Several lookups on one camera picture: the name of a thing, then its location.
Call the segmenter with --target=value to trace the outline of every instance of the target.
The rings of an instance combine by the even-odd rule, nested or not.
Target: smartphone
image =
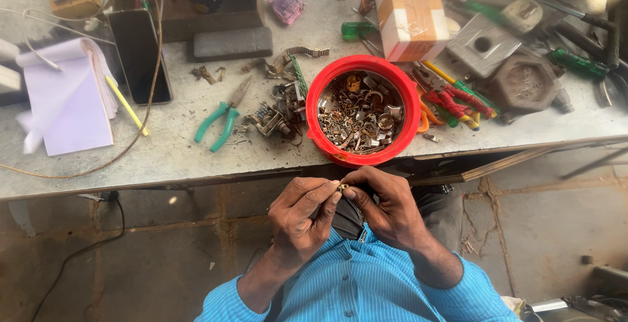
[[[145,9],[121,10],[109,14],[109,24],[131,98],[138,105],[146,105],[160,53],[153,17]],[[153,104],[170,101],[172,92],[162,58],[153,92]]]

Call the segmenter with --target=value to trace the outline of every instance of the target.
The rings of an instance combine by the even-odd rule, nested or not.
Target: cardboard box
[[[375,0],[388,61],[436,57],[449,41],[441,0]]]

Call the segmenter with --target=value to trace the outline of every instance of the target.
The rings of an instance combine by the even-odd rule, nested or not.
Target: electrical wire
[[[142,123],[142,127],[139,129],[139,132],[135,136],[135,139],[133,139],[133,141],[129,144],[129,146],[127,148],[125,148],[115,158],[111,159],[110,161],[106,162],[105,164],[100,165],[100,166],[96,167],[95,169],[84,171],[82,173],[78,173],[78,174],[74,174],[74,175],[54,176],[54,175],[36,174],[36,173],[31,173],[29,171],[25,171],[25,170],[22,170],[22,169],[17,169],[15,167],[12,167],[12,166],[9,166],[9,165],[4,165],[4,164],[0,164],[0,167],[3,167],[4,169],[7,169],[7,170],[15,171],[17,173],[35,176],[37,178],[44,178],[44,179],[77,178],[79,176],[83,176],[83,175],[94,173],[94,172],[96,172],[96,171],[98,171],[100,169],[105,168],[106,166],[109,166],[109,165],[113,164],[116,160],[120,159],[124,154],[126,154],[131,149],[132,146],[135,145],[137,140],[142,135],[142,131],[144,131],[144,128],[146,127],[146,123],[148,122],[148,117],[150,116],[150,113],[151,113],[151,105],[153,104],[153,93],[154,93],[154,90],[155,90],[155,84],[157,83],[157,76],[159,74],[159,69],[160,69],[160,66],[161,66],[161,45],[162,45],[162,38],[161,38],[161,10],[159,9],[159,7],[156,7],[155,11],[157,13],[157,26],[158,26],[158,29],[157,29],[157,31],[158,31],[158,44],[157,44],[158,45],[158,48],[157,48],[158,53],[157,53],[157,63],[155,65],[155,72],[154,72],[154,75],[153,75],[153,84],[151,85],[151,93],[148,96],[148,106],[146,108],[146,116],[144,117],[144,122]]]
[[[61,269],[59,270],[59,274],[57,274],[57,278],[55,278],[55,281],[52,282],[52,285],[50,286],[50,288],[48,289],[48,291],[46,292],[46,294],[43,296],[42,301],[37,305],[37,309],[35,310],[35,313],[33,313],[33,318],[31,318],[31,322],[34,322],[35,318],[37,318],[37,314],[39,313],[39,311],[42,309],[43,303],[46,301],[46,298],[48,297],[48,295],[50,295],[50,293],[52,292],[52,290],[55,288],[55,286],[57,285],[57,283],[59,282],[59,279],[61,279],[61,275],[63,275],[63,271],[65,270],[65,265],[70,262],[71,259],[73,259],[74,257],[87,252],[88,250],[96,247],[96,246],[100,246],[100,245],[104,245],[108,242],[112,242],[115,241],[119,238],[121,238],[124,235],[124,229],[125,229],[125,224],[124,224],[124,210],[122,210],[122,205],[120,204],[120,201],[118,200],[118,198],[115,199],[115,202],[118,205],[118,208],[120,208],[120,214],[122,214],[122,231],[120,232],[120,234],[114,236],[114,237],[110,237],[110,238],[106,238],[104,240],[98,241],[95,244],[91,244],[90,246],[87,246],[85,248],[82,248],[78,251],[76,251],[75,253],[67,256],[65,258],[65,260],[63,260],[63,263],[61,264]]]

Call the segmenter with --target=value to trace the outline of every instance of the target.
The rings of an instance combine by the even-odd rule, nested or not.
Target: sharpening stone
[[[272,32],[269,27],[194,35],[194,57],[199,62],[268,56],[272,56]]]

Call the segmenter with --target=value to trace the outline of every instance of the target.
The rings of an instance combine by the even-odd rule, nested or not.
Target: green pliers handle
[[[213,114],[209,115],[209,117],[207,117],[202,124],[200,124],[199,130],[194,136],[194,142],[200,143],[200,141],[203,139],[203,135],[205,134],[205,132],[207,132],[209,126],[214,123],[214,121],[216,121],[220,116],[223,116],[227,109],[229,109],[229,112],[227,114],[227,124],[225,125],[225,129],[222,131],[220,138],[218,138],[218,140],[211,146],[209,151],[215,153],[217,150],[220,149],[220,147],[224,146],[225,142],[229,138],[229,135],[231,134],[231,130],[234,127],[234,121],[236,117],[240,116],[240,113],[236,109],[229,108],[229,105],[224,101],[221,101],[218,109],[214,111]]]

